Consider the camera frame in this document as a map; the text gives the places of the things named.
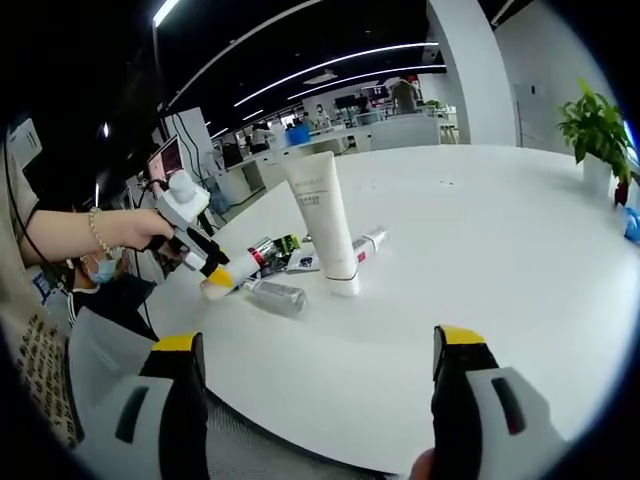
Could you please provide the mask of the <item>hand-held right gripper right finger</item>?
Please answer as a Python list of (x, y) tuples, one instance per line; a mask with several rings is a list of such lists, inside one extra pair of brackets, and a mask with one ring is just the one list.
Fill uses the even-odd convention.
[(476, 332), (434, 328), (435, 479), (539, 479), (568, 450), (546, 398)]

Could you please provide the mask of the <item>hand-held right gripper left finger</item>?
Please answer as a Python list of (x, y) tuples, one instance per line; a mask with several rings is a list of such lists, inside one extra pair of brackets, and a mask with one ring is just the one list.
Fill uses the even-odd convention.
[(79, 438), (96, 479), (206, 479), (208, 409), (201, 333), (69, 347)]

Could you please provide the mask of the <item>person's left hand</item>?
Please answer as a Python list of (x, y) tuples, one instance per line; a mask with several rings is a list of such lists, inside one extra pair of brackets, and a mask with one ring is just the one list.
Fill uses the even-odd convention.
[(136, 209), (114, 213), (117, 245), (144, 250), (156, 237), (170, 240), (174, 228), (156, 210)]

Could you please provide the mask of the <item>person's right hand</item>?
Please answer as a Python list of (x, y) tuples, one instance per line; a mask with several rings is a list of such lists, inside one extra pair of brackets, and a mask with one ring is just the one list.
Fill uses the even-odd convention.
[(430, 480), (435, 459), (435, 449), (431, 448), (419, 455), (410, 473), (410, 480)]

